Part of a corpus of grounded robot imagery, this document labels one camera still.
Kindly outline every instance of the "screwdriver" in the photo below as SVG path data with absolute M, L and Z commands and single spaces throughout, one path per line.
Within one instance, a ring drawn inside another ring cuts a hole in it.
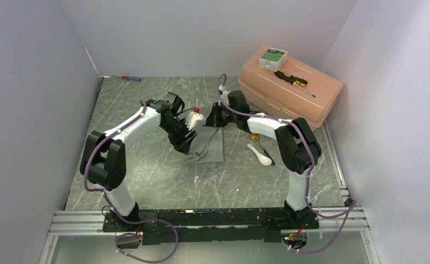
M 302 91 L 310 94 L 313 97 L 316 97 L 313 93 L 311 93 L 311 92 L 307 91 L 305 88 L 303 88 L 303 87 L 307 87 L 307 85 L 309 85 L 308 81 L 301 79 L 301 78 L 298 78 L 298 77 L 295 77 L 293 75 L 288 76 L 287 74 L 285 74 L 284 72 L 282 72 L 280 70 L 275 71 L 275 75 L 276 75 L 276 77 L 280 78 L 281 80 L 285 80 L 292 85 L 296 85 L 297 87 L 301 88 Z
M 120 77 L 124 80 L 128 80 L 128 81 L 141 81 L 140 77 L 135 77 L 135 76 L 117 76 L 117 75 L 112 75 L 113 77 Z

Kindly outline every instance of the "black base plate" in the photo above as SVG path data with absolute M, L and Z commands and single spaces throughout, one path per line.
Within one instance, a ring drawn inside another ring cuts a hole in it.
M 316 215 L 308 209 L 291 212 L 283 207 L 271 208 L 233 208 L 233 209 L 194 209 L 194 210 L 140 210 L 140 219 L 164 219 L 176 227 L 179 242 L 263 240 L 280 242 L 281 230 L 318 229 Z M 113 215 L 106 214 L 108 222 L 103 225 L 104 232 L 134 232 L 124 230 L 112 221 Z M 172 243 L 175 235 L 172 229 L 163 224 L 145 223 L 142 225 L 142 245 Z
M 105 222 L 103 224 L 103 232 L 135 232 L 138 225 L 134 225 L 132 229 L 124 229 L 116 223 L 116 215 L 114 213 L 108 212 L 105 215 Z M 140 210 L 139 211 L 140 220 L 158 219 L 158 212 L 155 210 Z M 155 223 L 144 223 L 142 224 L 142 232 L 155 232 L 157 222 Z

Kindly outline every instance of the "box handle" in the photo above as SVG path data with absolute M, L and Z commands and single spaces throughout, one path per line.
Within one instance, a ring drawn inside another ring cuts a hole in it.
M 281 110 L 281 104 L 279 104 L 279 103 L 277 103 L 277 102 L 275 102 L 275 101 L 273 101 L 272 99 L 270 99 L 270 98 L 268 98 L 267 100 L 266 100 L 266 103 L 269 105 L 269 106 L 272 106 L 272 107 L 274 107 L 276 110 L 278 110 L 278 111 L 280 111 Z

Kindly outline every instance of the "white spoon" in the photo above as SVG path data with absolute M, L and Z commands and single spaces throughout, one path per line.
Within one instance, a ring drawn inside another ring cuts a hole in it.
M 251 149 L 257 155 L 257 158 L 259 159 L 262 165 L 265 165 L 265 166 L 271 165 L 271 159 L 260 154 L 260 152 L 258 152 L 255 149 L 255 147 L 252 146 L 252 144 L 247 144 L 247 147 L 249 147 L 249 149 Z

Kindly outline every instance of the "white wall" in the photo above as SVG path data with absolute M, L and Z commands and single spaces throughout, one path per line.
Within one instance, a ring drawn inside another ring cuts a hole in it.
M 320 67 L 356 0 L 61 0 L 100 74 L 240 75 L 262 45 Z
M 0 263 L 38 263 L 97 80 L 57 1 L 0 1 Z
M 382 263 L 430 263 L 430 1 L 357 1 L 322 69 L 328 122 Z

